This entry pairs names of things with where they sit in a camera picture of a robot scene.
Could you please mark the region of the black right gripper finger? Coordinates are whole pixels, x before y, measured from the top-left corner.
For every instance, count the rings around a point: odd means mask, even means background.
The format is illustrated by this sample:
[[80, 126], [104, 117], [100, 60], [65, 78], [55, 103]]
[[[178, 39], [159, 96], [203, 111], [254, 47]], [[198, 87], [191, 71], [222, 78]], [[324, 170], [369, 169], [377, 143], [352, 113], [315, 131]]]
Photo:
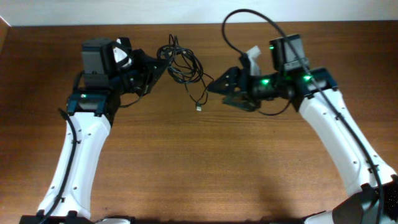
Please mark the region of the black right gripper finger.
[[239, 67], [231, 67], [227, 69], [222, 76], [209, 84], [208, 91], [220, 95], [232, 94], [234, 92], [234, 88], [238, 85], [239, 76]]
[[228, 95], [222, 99], [222, 102], [244, 111], [256, 111], [261, 107], [260, 101], [246, 95]]

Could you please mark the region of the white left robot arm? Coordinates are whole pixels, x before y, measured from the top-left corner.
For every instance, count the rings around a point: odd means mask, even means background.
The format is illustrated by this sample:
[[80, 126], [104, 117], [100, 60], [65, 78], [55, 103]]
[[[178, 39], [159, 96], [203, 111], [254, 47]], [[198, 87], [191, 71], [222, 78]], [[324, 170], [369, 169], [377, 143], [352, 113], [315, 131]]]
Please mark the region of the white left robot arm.
[[60, 111], [67, 128], [54, 177], [37, 213], [21, 216], [21, 223], [90, 222], [96, 168], [121, 96], [149, 94], [169, 65], [133, 49], [127, 37], [86, 40], [81, 57], [83, 70]]

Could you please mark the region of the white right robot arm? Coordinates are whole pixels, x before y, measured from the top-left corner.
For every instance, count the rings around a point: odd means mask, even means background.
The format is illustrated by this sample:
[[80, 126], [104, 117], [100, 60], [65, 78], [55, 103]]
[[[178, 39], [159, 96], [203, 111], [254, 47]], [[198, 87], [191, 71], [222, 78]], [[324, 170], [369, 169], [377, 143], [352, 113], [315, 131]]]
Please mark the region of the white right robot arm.
[[397, 173], [367, 141], [350, 115], [338, 85], [325, 68], [309, 69], [298, 34], [271, 40], [275, 72], [263, 75], [253, 47], [209, 90], [223, 103], [257, 111], [265, 100], [286, 99], [314, 129], [343, 180], [347, 199], [299, 223], [396, 223]]

